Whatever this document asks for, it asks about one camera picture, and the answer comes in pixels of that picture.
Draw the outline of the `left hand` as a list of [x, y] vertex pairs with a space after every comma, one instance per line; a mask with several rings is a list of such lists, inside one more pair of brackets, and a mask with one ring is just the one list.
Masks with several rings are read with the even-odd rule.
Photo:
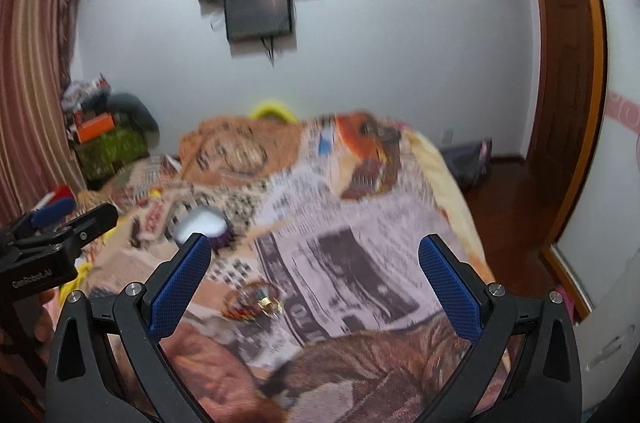
[[53, 335], [53, 322], [47, 305], [55, 299], [56, 291], [50, 289], [38, 295], [39, 315], [34, 325], [34, 336], [40, 344], [46, 344]]

